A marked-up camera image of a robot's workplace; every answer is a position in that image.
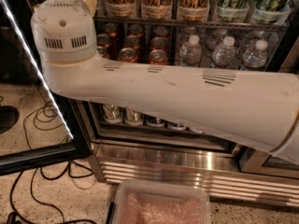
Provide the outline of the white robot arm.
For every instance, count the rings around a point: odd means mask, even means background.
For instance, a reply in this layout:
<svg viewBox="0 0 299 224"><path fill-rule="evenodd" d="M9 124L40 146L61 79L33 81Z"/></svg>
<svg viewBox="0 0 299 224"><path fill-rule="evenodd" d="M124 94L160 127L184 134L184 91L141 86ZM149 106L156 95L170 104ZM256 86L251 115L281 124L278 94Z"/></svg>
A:
<svg viewBox="0 0 299 224"><path fill-rule="evenodd" d="M105 59L83 0L45 1L31 27L54 93L133 109L299 164L297 76Z"/></svg>

